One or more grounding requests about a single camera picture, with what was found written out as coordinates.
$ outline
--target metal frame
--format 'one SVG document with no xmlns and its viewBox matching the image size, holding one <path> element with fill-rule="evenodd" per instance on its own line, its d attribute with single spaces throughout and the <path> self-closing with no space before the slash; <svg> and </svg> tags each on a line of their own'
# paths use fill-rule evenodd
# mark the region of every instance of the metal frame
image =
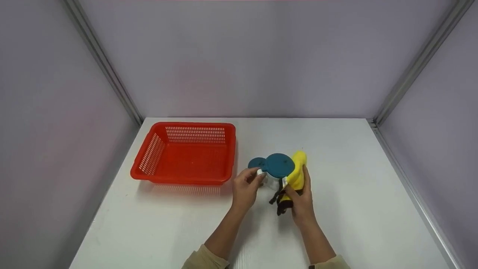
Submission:
<svg viewBox="0 0 478 269">
<path fill-rule="evenodd" d="M 385 152 L 400 181 L 402 182 L 403 187 L 407 191 L 415 208 L 417 209 L 425 225 L 427 226 L 432 238 L 436 242 L 448 266 L 452 269 L 464 269 L 465 267 L 459 256 L 457 255 L 456 251 L 450 244 L 450 241 L 447 239 L 445 233 L 440 228 L 440 225 L 433 216 L 433 213 L 423 201 L 423 198 L 421 197 L 420 193 L 405 175 L 405 172 L 401 168 L 387 142 L 383 138 L 380 132 L 380 127 L 383 125 L 385 120 L 387 120 L 388 116 L 390 116 L 393 109 L 395 109 L 397 104 L 404 97 L 408 89 L 414 83 L 416 78 L 420 75 L 421 71 L 425 68 L 430 59 L 437 52 L 438 48 L 445 41 L 445 39 L 448 37 L 454 27 L 458 24 L 460 19 L 463 17 L 463 15 L 466 13 L 466 11 L 469 9 L 473 2 L 474 0 L 455 1 L 455 3 L 445 15 L 435 32 L 424 44 L 420 53 L 415 57 L 415 60 L 409 65 L 409 67 L 394 85 L 391 92 L 385 98 L 383 104 L 380 106 L 380 109 L 378 110 L 376 115 L 373 117 L 373 119 L 368 119 L 372 131 L 374 132 L 383 151 Z"/>
<path fill-rule="evenodd" d="M 457 0 L 380 106 L 373 122 L 380 127 L 475 0 Z"/>
<path fill-rule="evenodd" d="M 138 108 L 134 105 L 131 96 L 125 89 L 124 84 L 121 82 L 120 77 L 115 71 L 115 68 L 108 60 L 105 50 L 101 46 L 99 39 L 93 31 L 93 27 L 89 23 L 88 17 L 86 16 L 85 11 L 81 7 L 80 3 L 78 0 L 62 0 L 62 3 L 80 36 L 85 41 L 85 44 L 88 46 L 92 56 L 95 58 L 99 67 L 101 68 L 101 71 L 103 71 L 103 74 L 105 74 L 106 79 L 115 91 L 117 97 L 123 104 L 129 116 L 138 126 L 141 126 L 144 118 L 141 116 Z"/>
<path fill-rule="evenodd" d="M 403 187 L 408 193 L 408 196 L 412 200 L 413 205 L 418 211 L 418 214 L 422 218 L 425 226 L 427 227 L 430 235 L 432 236 L 433 240 L 437 244 L 438 249 L 442 253 L 443 257 L 445 258 L 446 263 L 450 267 L 450 269 L 464 269 L 463 263 L 461 262 L 459 256 L 457 255 L 454 248 L 451 246 L 450 241 L 447 239 L 445 233 L 440 228 L 438 222 L 436 221 L 433 213 L 430 211 L 426 203 L 423 201 L 418 190 L 413 186 L 409 178 L 406 176 L 405 172 L 403 171 L 402 167 L 398 163 L 397 159 L 393 155 L 390 147 L 388 146 L 387 142 L 383 138 L 379 128 L 369 121 L 370 126 L 372 128 L 373 133 L 375 134 L 380 146 L 382 147 L 385 155 L 387 156 L 388 160 L 390 161 L 395 173 L 397 173 L 398 178 L 402 182 Z"/>
</svg>

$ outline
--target white table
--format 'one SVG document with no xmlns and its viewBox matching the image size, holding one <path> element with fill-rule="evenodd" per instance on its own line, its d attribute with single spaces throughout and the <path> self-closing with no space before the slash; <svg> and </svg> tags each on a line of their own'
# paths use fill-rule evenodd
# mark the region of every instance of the white table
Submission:
<svg viewBox="0 0 478 269">
<path fill-rule="evenodd" d="M 448 268 L 365 119 L 265 118 L 147 118 L 70 268 L 180 268 L 228 210 L 230 181 L 218 189 L 131 178 L 143 139 L 160 121 L 234 124 L 238 170 L 253 157 L 304 150 L 319 224 L 352 268 Z M 235 268 L 308 265 L 291 216 L 278 217 L 268 204 L 273 193 L 259 190 L 233 249 Z"/>
</svg>

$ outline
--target beige sleeve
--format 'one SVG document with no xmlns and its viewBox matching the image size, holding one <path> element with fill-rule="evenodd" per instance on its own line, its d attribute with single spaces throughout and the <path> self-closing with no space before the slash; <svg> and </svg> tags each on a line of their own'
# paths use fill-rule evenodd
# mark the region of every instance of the beige sleeve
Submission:
<svg viewBox="0 0 478 269">
<path fill-rule="evenodd" d="M 326 262 L 320 262 L 309 267 L 310 269 L 350 269 L 342 256 L 337 255 Z"/>
<path fill-rule="evenodd" d="M 187 258 L 182 269 L 224 269 L 228 265 L 228 261 L 214 255 L 206 246 L 201 245 Z"/>
</svg>

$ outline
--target red basket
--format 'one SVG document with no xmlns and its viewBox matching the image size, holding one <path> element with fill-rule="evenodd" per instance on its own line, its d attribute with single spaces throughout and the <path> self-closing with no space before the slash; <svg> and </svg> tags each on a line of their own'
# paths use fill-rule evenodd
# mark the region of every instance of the red basket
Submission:
<svg viewBox="0 0 478 269">
<path fill-rule="evenodd" d="M 230 123 L 156 123 L 131 176 L 154 183 L 221 185 L 231 177 L 235 149 L 236 128 Z"/>
</svg>

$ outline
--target toy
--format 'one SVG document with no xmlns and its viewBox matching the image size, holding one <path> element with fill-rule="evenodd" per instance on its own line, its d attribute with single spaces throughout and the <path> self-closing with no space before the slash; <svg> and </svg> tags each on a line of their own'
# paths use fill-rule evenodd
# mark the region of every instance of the toy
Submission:
<svg viewBox="0 0 478 269">
<path fill-rule="evenodd" d="M 284 188 L 290 185 L 299 195 L 304 188 L 304 172 L 302 166 L 307 164 L 307 155 L 304 151 L 297 151 L 292 158 L 282 153 L 274 153 L 267 158 L 252 159 L 248 167 L 260 167 L 258 174 L 266 172 L 264 185 L 277 190 L 270 204 L 277 203 L 277 215 L 284 214 L 287 208 L 292 208 L 293 202 L 285 194 Z"/>
</svg>

